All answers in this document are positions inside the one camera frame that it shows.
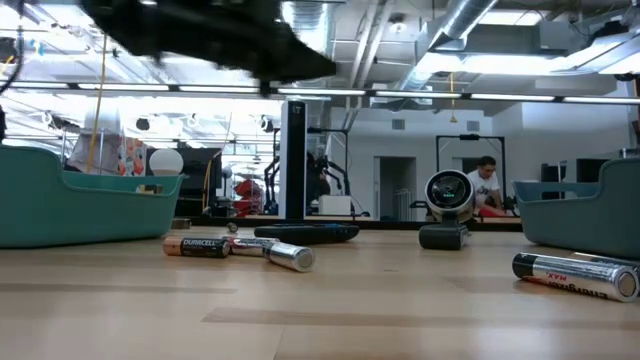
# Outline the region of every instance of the light fixture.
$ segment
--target light fixture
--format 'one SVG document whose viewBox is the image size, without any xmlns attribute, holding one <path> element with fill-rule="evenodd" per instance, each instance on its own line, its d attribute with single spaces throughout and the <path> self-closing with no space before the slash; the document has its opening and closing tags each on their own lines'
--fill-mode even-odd
<svg viewBox="0 0 640 360">
<path fill-rule="evenodd" d="M 180 86 L 180 91 L 227 94 L 257 94 L 257 87 L 248 86 Z"/>
<path fill-rule="evenodd" d="M 100 84 L 78 84 L 78 87 L 83 90 L 98 90 Z M 102 90 L 121 90 L 121 91 L 169 91 L 167 85 L 153 85 L 153 84 L 104 84 Z"/>
<path fill-rule="evenodd" d="M 304 88 L 280 88 L 278 93 L 282 95 L 334 95 L 334 96 L 363 96 L 364 90 L 352 89 L 304 89 Z"/>
<path fill-rule="evenodd" d="M 555 96 L 545 95 L 511 95 L 511 94 L 472 94 L 476 100 L 505 100 L 505 101 L 553 101 Z"/>
<path fill-rule="evenodd" d="M 178 175 L 183 166 L 182 155 L 173 149 L 156 150 L 149 158 L 149 168 L 155 176 Z"/>
<path fill-rule="evenodd" d="M 563 99 L 563 102 L 575 104 L 640 105 L 640 98 L 567 96 Z"/>
<path fill-rule="evenodd" d="M 384 90 L 384 91 L 376 91 L 375 96 L 395 97 L 395 98 L 416 98 L 416 99 L 459 99 L 462 97 L 462 94 L 430 92 L 430 91 Z"/>
<path fill-rule="evenodd" d="M 68 89 L 69 85 L 66 83 L 16 81 L 11 84 L 11 87 L 25 89 Z"/>
</svg>

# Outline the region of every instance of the white t-shirt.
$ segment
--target white t-shirt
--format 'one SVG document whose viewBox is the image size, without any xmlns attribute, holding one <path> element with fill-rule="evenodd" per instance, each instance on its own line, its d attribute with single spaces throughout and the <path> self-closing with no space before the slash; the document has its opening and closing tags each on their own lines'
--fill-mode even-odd
<svg viewBox="0 0 640 360">
<path fill-rule="evenodd" d="M 500 190 L 500 184 L 498 184 L 498 176 L 494 172 L 488 179 L 483 179 L 478 174 L 478 170 L 474 170 L 467 174 L 469 180 L 473 184 L 474 191 L 476 193 L 476 206 L 484 204 L 489 195 L 489 191 Z"/>
</svg>

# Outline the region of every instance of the ceiling light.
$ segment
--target ceiling light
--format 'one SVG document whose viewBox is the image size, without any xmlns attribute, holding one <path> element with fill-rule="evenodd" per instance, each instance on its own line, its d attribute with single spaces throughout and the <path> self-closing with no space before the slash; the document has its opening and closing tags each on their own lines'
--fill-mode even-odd
<svg viewBox="0 0 640 360">
<path fill-rule="evenodd" d="M 258 88 L 248 86 L 180 86 L 180 91 L 226 94 L 257 94 Z"/>
<path fill-rule="evenodd" d="M 47 82 L 26 82 L 16 81 L 11 84 L 12 88 L 27 88 L 27 89 L 68 89 L 69 86 L 65 83 L 47 83 Z"/>
<path fill-rule="evenodd" d="M 100 84 L 78 84 L 83 90 L 98 90 Z M 148 84 L 104 84 L 102 90 L 122 90 L 122 91 L 169 91 L 167 85 L 148 85 Z"/>
<path fill-rule="evenodd" d="M 379 97 L 417 98 L 417 99 L 459 99 L 462 95 L 456 93 L 438 93 L 429 91 L 376 91 Z"/>
<path fill-rule="evenodd" d="M 303 88 L 281 88 L 278 93 L 283 95 L 327 95 L 327 96 L 363 96 L 364 90 L 350 89 L 303 89 Z"/>
<path fill-rule="evenodd" d="M 477 100 L 507 100 L 507 101 L 553 101 L 555 96 L 543 95 L 510 95 L 510 94 L 473 94 Z"/>
<path fill-rule="evenodd" d="M 640 98 L 567 96 L 563 102 L 577 104 L 640 105 Z"/>
</svg>

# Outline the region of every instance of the cylindrical device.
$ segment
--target cylindrical device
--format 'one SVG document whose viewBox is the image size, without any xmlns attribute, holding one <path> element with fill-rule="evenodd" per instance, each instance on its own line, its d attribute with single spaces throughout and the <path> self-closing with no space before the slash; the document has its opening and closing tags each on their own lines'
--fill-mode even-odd
<svg viewBox="0 0 640 360">
<path fill-rule="evenodd" d="M 231 245 L 231 255 L 257 256 L 262 257 L 262 249 L 268 244 L 279 242 L 278 239 L 271 238 L 243 238 L 236 236 L 224 236 Z"/>
<path fill-rule="evenodd" d="M 228 240 L 220 238 L 169 236 L 164 239 L 162 250 L 169 256 L 226 258 L 231 246 Z"/>
<path fill-rule="evenodd" d="M 594 262 L 594 263 L 604 263 L 604 264 L 618 264 L 618 265 L 624 265 L 624 266 L 628 266 L 630 268 L 633 269 L 633 271 L 636 272 L 636 275 L 638 275 L 638 277 L 640 278 L 640 261 L 632 261 L 632 260 L 625 260 L 625 259 L 617 259 L 617 258 L 610 258 L 610 257 L 606 257 L 606 256 L 600 256 L 600 255 L 591 255 L 591 254 L 585 254 L 585 253 L 573 253 L 569 256 L 569 258 L 571 259 L 576 259 L 576 260 L 582 260 L 582 261 L 590 261 L 590 262 Z"/>
<path fill-rule="evenodd" d="M 267 244 L 262 250 L 262 255 L 275 264 L 299 272 L 311 271 L 316 262 L 313 250 L 282 242 Z"/>
<path fill-rule="evenodd" d="M 629 266 L 519 253 L 513 273 L 520 279 L 602 299 L 631 302 L 638 276 Z"/>
</svg>

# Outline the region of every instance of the black object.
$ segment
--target black object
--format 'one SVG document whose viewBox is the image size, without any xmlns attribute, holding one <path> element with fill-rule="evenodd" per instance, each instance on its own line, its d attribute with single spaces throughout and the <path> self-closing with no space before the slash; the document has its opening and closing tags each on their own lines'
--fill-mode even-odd
<svg viewBox="0 0 640 360">
<path fill-rule="evenodd" d="M 461 250 L 468 238 L 469 229 L 457 222 L 426 225 L 418 232 L 420 246 L 429 250 Z"/>
<path fill-rule="evenodd" d="M 540 182 L 559 183 L 567 174 L 567 166 L 560 166 L 560 177 L 558 177 L 558 165 L 542 164 L 540 168 Z M 547 191 L 542 193 L 542 200 L 554 200 L 564 198 L 564 193 L 557 191 Z"/>
<path fill-rule="evenodd" d="M 576 181 L 579 183 L 597 183 L 600 181 L 600 168 L 607 161 L 605 159 L 577 159 Z"/>
<path fill-rule="evenodd" d="M 158 149 L 147 149 L 147 164 L 151 155 Z M 215 203 L 217 197 L 215 189 L 222 186 L 222 161 L 216 155 L 220 149 L 216 148 L 177 148 L 175 149 L 182 156 L 184 166 L 182 173 L 185 178 L 180 186 L 180 195 L 176 204 L 175 215 L 178 217 L 192 217 L 203 214 L 202 196 L 205 195 L 205 208 L 208 216 L 227 216 L 226 209 L 219 209 Z M 205 193 L 204 179 L 207 174 L 209 161 L 212 161 L 209 173 L 209 184 Z M 153 176 L 153 171 L 147 166 L 146 174 Z"/>
<path fill-rule="evenodd" d="M 303 220 L 305 215 L 305 172 L 307 139 L 307 104 L 289 101 L 285 108 L 286 128 L 280 134 L 280 188 L 284 204 L 280 204 L 280 216 L 285 219 Z"/>
<path fill-rule="evenodd" d="M 0 106 L 0 145 L 2 144 L 2 140 L 4 140 L 5 131 L 7 131 L 6 115 L 2 110 L 2 106 Z"/>
<path fill-rule="evenodd" d="M 277 224 L 255 228 L 256 237 L 275 238 L 298 246 L 332 244 L 349 241 L 356 237 L 360 228 L 346 224 Z"/>
<path fill-rule="evenodd" d="M 486 140 L 498 140 L 500 141 L 500 158 L 502 160 L 502 198 L 507 198 L 507 160 L 505 155 L 505 140 L 504 136 L 480 136 L 476 134 L 462 134 L 462 135 L 438 135 L 436 136 L 436 171 L 440 171 L 440 139 L 459 139 L 461 141 L 479 141 L 480 139 Z"/>
<path fill-rule="evenodd" d="M 109 36 L 136 56 L 173 52 L 250 71 L 260 92 L 285 84 L 333 76 L 337 64 L 298 40 L 280 14 L 280 0 L 82 0 Z"/>
</svg>

